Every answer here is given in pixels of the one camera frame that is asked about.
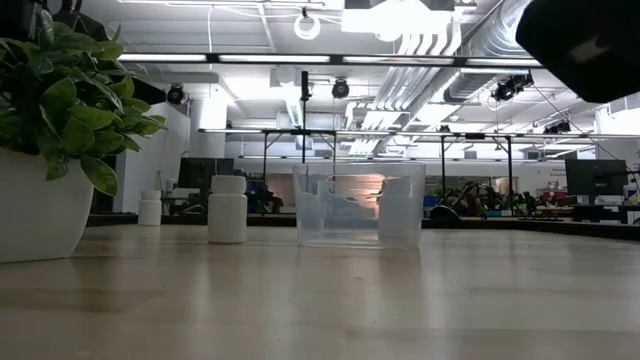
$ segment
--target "transparent plastic bin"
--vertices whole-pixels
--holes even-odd
[[[301,164],[293,177],[300,244],[418,247],[424,164]]]

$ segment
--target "ceiling light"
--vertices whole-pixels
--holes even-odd
[[[170,6],[211,6],[211,5],[228,5],[228,6],[256,6],[262,5],[266,7],[296,7],[296,6],[305,6],[307,8],[313,9],[324,9],[324,2],[317,1],[246,1],[246,0],[231,0],[231,1],[223,1],[223,0],[118,0],[118,2],[123,4],[160,4],[160,5],[170,5]]]
[[[433,137],[440,137],[440,136],[446,135],[446,134],[435,133],[435,132],[399,131],[399,132],[396,133],[396,135],[399,135],[399,136],[433,136]]]
[[[311,28],[308,30],[302,30],[301,23],[302,23],[302,20],[304,19],[311,19],[311,21],[313,22],[313,24],[311,25]],[[320,35],[320,19],[316,15],[306,15],[306,16],[300,15],[296,18],[296,21],[293,23],[293,31],[295,32],[296,36],[302,40],[313,40],[317,38],[318,35]]]
[[[202,54],[122,54],[121,62],[206,62],[207,56]]]
[[[518,59],[518,58],[475,58],[468,59],[465,63],[467,66],[517,66],[523,68],[542,69],[542,65],[534,59]]]
[[[205,133],[224,133],[224,134],[262,134],[259,129],[198,129],[199,132]]]
[[[328,63],[326,55],[220,55],[223,63]]]
[[[337,135],[391,135],[392,131],[350,131],[339,130],[336,131]]]
[[[343,56],[342,61],[345,64],[358,65],[447,66],[453,64],[453,59],[451,58],[423,56]]]
[[[529,70],[527,69],[482,69],[482,68],[462,68],[460,72],[463,74],[509,74],[509,75],[527,75]]]
[[[451,23],[451,11],[431,11],[420,0],[386,0],[369,9],[345,8],[342,32],[435,34]]]

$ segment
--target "ceiling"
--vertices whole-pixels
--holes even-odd
[[[498,0],[476,2],[477,9],[462,16],[463,37]],[[49,4],[55,12],[60,0],[49,1]],[[383,42],[373,34],[342,32],[340,25],[335,22],[339,20],[343,6],[343,0],[333,0],[327,2],[327,10],[310,10],[312,14],[329,17],[321,21],[320,34],[313,40],[303,40],[294,33],[293,23],[299,14],[295,8],[266,8],[264,22],[258,8],[174,7],[101,0],[85,1],[81,11],[105,24],[108,33],[114,33],[121,25],[121,39],[129,52],[209,52],[209,15],[211,48],[212,52],[217,53],[394,54],[398,51],[400,41]],[[273,119],[278,112],[286,112],[283,100],[269,98],[271,68],[258,65],[158,64],[145,65],[141,70],[159,82],[168,82],[162,81],[163,76],[168,75],[219,74],[235,98],[235,104],[229,107],[228,117],[234,126],[242,126],[247,119]],[[307,111],[336,114],[344,114],[348,103],[353,100],[332,98],[331,88],[336,78],[347,79],[351,88],[350,97],[375,97],[389,72],[389,67],[363,66],[305,66],[301,69],[309,71],[310,82],[313,83],[314,96],[308,102]],[[452,131],[491,131],[496,124],[500,124],[501,130],[514,131],[555,113],[554,106],[565,109],[582,104],[574,93],[548,72],[535,71],[533,77],[536,86],[542,89],[553,106],[537,91],[529,89],[495,111],[495,103],[488,99],[489,91],[482,91],[455,113],[458,120],[449,123]],[[192,96],[205,96],[209,84],[185,84],[185,89]],[[583,107],[580,112],[573,114],[573,121],[585,131],[593,128],[591,108]]]

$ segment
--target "white wall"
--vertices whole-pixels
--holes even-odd
[[[178,178],[180,155],[187,151],[189,119],[168,104],[152,106],[149,115],[167,118],[167,131],[159,131],[150,139],[135,137],[142,147],[136,153],[127,151],[118,156],[116,174],[119,180],[118,194],[114,199],[114,211],[138,212],[140,191],[161,190],[167,178]]]

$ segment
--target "black pole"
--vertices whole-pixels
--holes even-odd
[[[511,136],[507,136],[507,156],[509,158],[509,208],[511,208],[511,202],[513,201],[513,159],[511,158]]]
[[[336,146],[338,144],[338,134],[334,133],[333,134],[333,177],[335,181],[335,176],[336,176],[336,153],[338,152],[338,147]]]
[[[264,216],[267,209],[265,205],[267,204],[267,149],[269,148],[269,144],[267,143],[267,138],[269,134],[264,133],[264,155],[262,157],[262,208],[260,209],[262,216]]]
[[[302,163],[307,161],[307,101],[309,101],[309,72],[303,71],[301,77],[300,100],[302,100]]]
[[[444,152],[445,152],[445,149],[444,149],[444,138],[445,138],[445,136],[442,136],[440,138],[440,149],[441,149],[440,151],[442,153],[440,155],[442,157],[442,199],[444,199],[444,197],[447,195],[447,184],[446,184],[446,181],[445,181],[445,170],[444,170],[444,167],[445,167],[444,166]]]

